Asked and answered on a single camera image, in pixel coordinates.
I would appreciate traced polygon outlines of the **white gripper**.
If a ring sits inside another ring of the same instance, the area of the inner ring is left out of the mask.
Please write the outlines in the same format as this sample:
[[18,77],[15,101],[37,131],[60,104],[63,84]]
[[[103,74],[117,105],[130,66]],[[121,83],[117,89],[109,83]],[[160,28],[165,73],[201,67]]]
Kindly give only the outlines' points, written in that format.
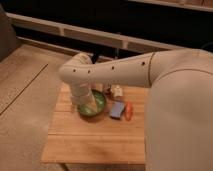
[[97,111],[97,104],[89,83],[70,85],[71,101],[75,105],[85,105],[93,111]]

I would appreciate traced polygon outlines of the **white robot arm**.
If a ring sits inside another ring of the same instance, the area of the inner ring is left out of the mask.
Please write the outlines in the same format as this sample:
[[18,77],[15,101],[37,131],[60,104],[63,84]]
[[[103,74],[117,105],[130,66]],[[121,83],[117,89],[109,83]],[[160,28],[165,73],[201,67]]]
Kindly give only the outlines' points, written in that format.
[[91,83],[144,87],[146,171],[213,171],[213,53],[202,49],[151,52],[94,64],[80,53],[60,78],[77,104]]

